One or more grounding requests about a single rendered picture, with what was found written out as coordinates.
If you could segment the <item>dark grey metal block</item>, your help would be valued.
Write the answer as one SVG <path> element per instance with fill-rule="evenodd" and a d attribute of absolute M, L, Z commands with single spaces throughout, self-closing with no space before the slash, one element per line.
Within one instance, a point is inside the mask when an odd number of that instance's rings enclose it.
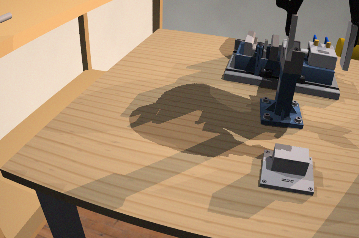
<path fill-rule="evenodd" d="M 305 176 L 309 164 L 308 148 L 275 143 L 271 171 Z"/>

